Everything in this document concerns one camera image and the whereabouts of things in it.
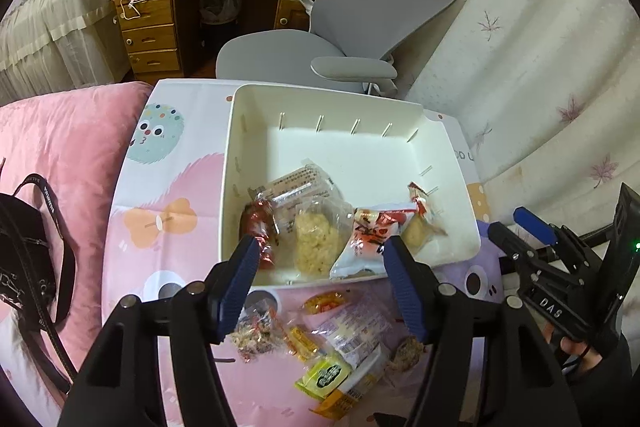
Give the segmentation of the right hand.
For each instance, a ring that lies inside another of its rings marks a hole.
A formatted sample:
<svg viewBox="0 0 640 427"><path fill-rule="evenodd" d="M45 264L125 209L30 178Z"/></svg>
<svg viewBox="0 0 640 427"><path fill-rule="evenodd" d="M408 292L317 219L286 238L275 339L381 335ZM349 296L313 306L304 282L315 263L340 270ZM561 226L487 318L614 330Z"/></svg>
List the right hand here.
<svg viewBox="0 0 640 427"><path fill-rule="evenodd" d="M550 323L544 325L542 335L554 349L567 355L568 370L576 375L588 373L603 361L602 355L590 348L588 343L585 341L576 343L576 341L570 340L570 338L561 335Z"/></svg>

